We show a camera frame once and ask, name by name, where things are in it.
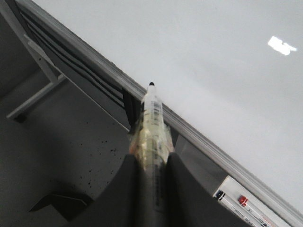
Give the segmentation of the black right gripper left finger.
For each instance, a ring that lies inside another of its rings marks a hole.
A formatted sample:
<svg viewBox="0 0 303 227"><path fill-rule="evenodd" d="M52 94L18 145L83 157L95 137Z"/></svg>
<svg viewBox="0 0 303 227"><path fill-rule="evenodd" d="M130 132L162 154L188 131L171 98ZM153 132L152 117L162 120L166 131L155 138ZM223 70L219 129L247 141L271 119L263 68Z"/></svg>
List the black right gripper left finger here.
<svg viewBox="0 0 303 227"><path fill-rule="evenodd" d="M100 196L66 227L133 227L135 224L136 194L139 165L128 154L112 181Z"/></svg>

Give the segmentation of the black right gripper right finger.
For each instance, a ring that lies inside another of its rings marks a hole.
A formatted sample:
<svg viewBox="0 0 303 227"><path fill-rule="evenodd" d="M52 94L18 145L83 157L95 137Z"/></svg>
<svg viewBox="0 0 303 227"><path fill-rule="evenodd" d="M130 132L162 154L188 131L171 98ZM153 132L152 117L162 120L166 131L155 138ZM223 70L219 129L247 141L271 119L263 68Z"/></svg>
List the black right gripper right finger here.
<svg viewBox="0 0 303 227"><path fill-rule="evenodd" d="M166 192L170 227L246 226L211 197L176 153L170 153L166 164Z"/></svg>

